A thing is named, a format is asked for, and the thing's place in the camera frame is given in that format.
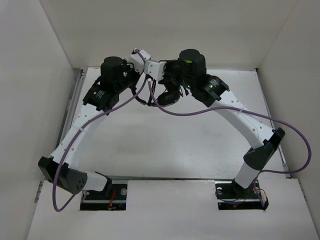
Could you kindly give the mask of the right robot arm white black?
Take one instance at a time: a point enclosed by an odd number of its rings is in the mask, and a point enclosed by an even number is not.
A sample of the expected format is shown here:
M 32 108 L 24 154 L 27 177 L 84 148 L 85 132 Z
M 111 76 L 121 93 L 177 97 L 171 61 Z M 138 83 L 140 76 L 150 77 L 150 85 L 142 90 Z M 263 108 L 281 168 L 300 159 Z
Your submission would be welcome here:
M 192 97 L 215 109 L 247 140 L 250 149 L 231 185 L 232 193 L 243 197 L 276 152 L 285 131 L 273 129 L 249 114 L 230 87 L 207 72 L 205 56 L 196 49 L 183 50 L 177 59 L 165 61 L 161 83 L 170 90 L 175 86 L 189 90 Z

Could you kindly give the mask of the black headphones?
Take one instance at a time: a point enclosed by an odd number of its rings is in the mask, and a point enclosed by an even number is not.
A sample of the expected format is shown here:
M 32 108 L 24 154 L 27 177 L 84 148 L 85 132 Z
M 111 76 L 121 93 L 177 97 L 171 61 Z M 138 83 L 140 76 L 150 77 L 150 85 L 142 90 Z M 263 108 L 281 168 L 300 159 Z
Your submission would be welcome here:
M 174 81 L 172 82 L 171 80 L 160 80 L 159 83 L 160 85 L 163 85 L 165 87 L 165 90 L 162 94 L 160 94 L 156 102 L 161 106 L 161 107 L 167 107 L 175 104 L 176 102 L 179 101 L 180 97 L 185 95 L 187 96 L 189 94 L 188 90 L 185 87 L 182 87 L 181 85 L 178 85 Z M 136 94 L 136 86 L 130 88 L 132 95 Z M 153 80 L 152 85 L 151 85 L 151 90 L 152 93 L 155 93 L 156 90 L 156 81 Z M 149 96 L 148 101 L 145 101 L 141 99 L 140 97 L 136 96 L 135 99 L 142 105 L 147 105 L 148 107 L 156 107 L 155 101 L 152 100 L 152 97 Z

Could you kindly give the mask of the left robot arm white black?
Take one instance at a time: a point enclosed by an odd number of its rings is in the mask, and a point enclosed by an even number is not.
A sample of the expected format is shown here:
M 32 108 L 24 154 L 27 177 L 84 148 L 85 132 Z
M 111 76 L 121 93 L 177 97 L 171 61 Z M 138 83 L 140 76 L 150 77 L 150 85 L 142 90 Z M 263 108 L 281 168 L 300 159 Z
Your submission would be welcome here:
M 111 195 L 108 178 L 99 173 L 78 170 L 81 156 L 97 127 L 119 102 L 127 88 L 134 87 L 145 67 L 138 54 L 128 59 L 111 56 L 100 66 L 100 76 L 83 98 L 78 116 L 59 146 L 50 157 L 41 157 L 38 167 L 50 183 L 76 195 L 82 190 L 94 190 L 100 198 Z

